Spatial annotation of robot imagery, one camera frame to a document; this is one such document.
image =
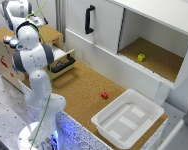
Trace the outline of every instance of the brown shelf surface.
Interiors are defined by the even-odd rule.
[[[172,82],[175,82],[184,60],[184,58],[141,37],[120,50],[119,53]],[[143,62],[138,61],[139,54],[144,54],[146,60]]]
[[[109,94],[108,99],[101,97],[105,91]],[[53,80],[52,92],[66,98],[66,113],[114,150],[119,150],[99,134],[91,118],[125,92],[125,89],[77,61],[74,68]],[[161,116],[129,150],[140,149],[166,119],[167,115]]]

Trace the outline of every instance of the yellow object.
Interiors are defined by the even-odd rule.
[[[138,55],[138,60],[140,62],[144,61],[145,60],[145,55],[143,55],[143,54]]]

